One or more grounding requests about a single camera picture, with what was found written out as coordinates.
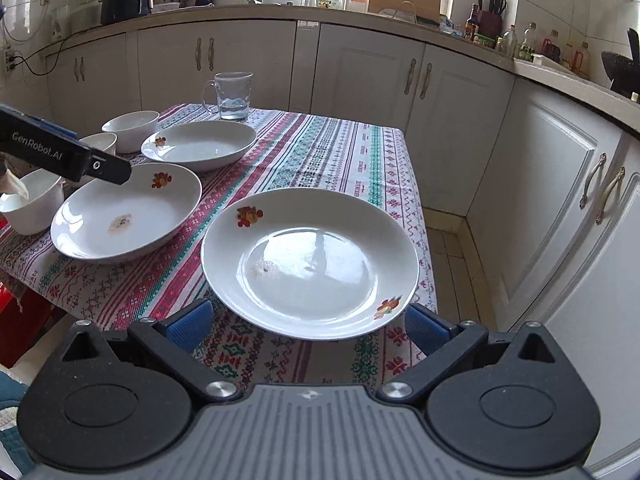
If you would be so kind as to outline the gloved left hand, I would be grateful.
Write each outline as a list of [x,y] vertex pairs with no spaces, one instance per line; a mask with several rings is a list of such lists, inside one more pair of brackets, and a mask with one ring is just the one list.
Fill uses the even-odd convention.
[[29,192],[24,183],[11,171],[4,157],[0,158],[0,192],[15,194],[21,200],[29,199]]

